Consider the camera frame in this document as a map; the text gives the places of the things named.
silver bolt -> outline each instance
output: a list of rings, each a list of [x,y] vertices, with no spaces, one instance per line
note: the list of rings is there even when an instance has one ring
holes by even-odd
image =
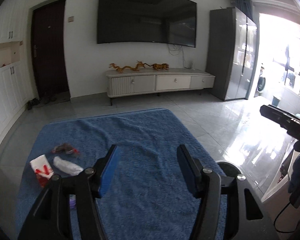
[[[51,179],[52,179],[53,181],[56,181],[56,180],[60,179],[60,175],[58,175],[58,174],[53,174],[52,177],[51,177]]]
[[[84,172],[85,172],[87,175],[90,175],[90,174],[94,173],[94,169],[93,169],[93,168],[86,168],[86,169],[84,170]]]
[[[209,168],[203,168],[202,171],[206,174],[210,174],[212,172],[212,169]]]
[[[243,174],[238,174],[237,179],[240,181],[244,181],[246,179],[246,176],[244,176]]]

gray refrigerator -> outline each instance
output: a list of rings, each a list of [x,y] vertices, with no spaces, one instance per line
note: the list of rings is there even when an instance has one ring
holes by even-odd
[[[256,52],[257,26],[238,8],[210,11],[206,72],[210,92],[221,100],[248,98]]]

television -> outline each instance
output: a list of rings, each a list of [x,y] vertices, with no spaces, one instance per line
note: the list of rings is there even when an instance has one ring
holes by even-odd
[[[97,43],[159,42],[195,47],[197,3],[99,0]]]

red and white snack bag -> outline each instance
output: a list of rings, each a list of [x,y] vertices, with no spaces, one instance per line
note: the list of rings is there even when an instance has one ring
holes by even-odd
[[[40,155],[30,161],[30,165],[40,183],[40,186],[44,187],[54,173],[46,156]]]

blue towel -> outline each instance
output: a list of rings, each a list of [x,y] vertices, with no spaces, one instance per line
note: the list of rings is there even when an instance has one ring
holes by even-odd
[[[108,192],[98,199],[98,208],[109,240],[188,239],[200,200],[188,192],[177,162],[177,147],[185,144],[203,166],[223,174],[201,144],[167,109],[54,122],[40,131],[25,166],[16,208],[17,233],[41,191],[29,162],[45,154],[52,165],[53,147],[68,142],[81,154],[62,159],[92,167],[117,144],[122,156]],[[223,239],[226,196],[221,198],[216,239]],[[80,239],[76,211],[71,212],[74,239]]]

